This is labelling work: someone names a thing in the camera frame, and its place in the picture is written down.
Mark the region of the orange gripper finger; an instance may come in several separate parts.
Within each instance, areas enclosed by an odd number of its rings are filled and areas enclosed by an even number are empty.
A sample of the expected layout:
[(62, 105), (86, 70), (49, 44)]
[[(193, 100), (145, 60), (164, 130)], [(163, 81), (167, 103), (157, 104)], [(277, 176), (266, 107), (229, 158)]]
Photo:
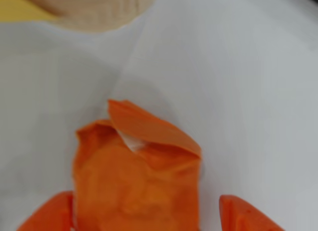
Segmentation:
[(234, 196), (219, 198), (223, 231), (282, 231), (283, 229), (247, 201)]
[(40, 206), (17, 231), (73, 231), (73, 192), (63, 191)]

